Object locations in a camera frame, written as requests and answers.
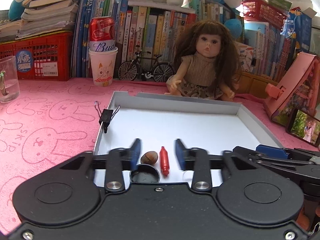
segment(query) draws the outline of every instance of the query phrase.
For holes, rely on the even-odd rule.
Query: glass mug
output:
[[[0,103],[8,103],[20,94],[16,57],[0,59]]]

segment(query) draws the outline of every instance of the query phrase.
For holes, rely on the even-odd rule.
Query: metal bolt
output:
[[[205,181],[198,181],[195,183],[196,189],[208,189],[210,187],[208,182]]]
[[[32,240],[33,239],[33,234],[30,231],[25,231],[22,233],[22,237],[25,240]]]
[[[164,191],[164,188],[163,188],[163,187],[156,187],[156,188],[155,188],[155,191],[156,191],[156,192],[163,192],[163,191]]]
[[[111,181],[107,183],[107,188],[109,189],[120,189],[122,184],[119,181]]]
[[[285,240],[293,240],[295,239],[296,237],[296,234],[294,232],[288,232],[286,235],[285,235]]]

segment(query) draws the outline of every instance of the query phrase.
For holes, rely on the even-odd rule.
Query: red beer can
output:
[[[111,16],[92,18],[89,25],[91,51],[109,51],[115,48],[115,20]]]

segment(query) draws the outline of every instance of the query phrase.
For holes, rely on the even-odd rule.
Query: pink tablecloth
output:
[[[92,150],[99,130],[94,102],[107,107],[113,91],[163,94],[164,86],[114,82],[100,88],[90,79],[68,82],[20,81],[20,96],[0,104],[0,231],[7,233],[19,224],[12,206],[12,193],[23,181],[82,152]],[[256,98],[241,95],[243,103],[285,147],[315,150],[271,123]]]

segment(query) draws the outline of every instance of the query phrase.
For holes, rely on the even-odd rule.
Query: white paper cup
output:
[[[89,50],[93,83],[96,86],[107,87],[112,84],[118,48],[110,51]]]

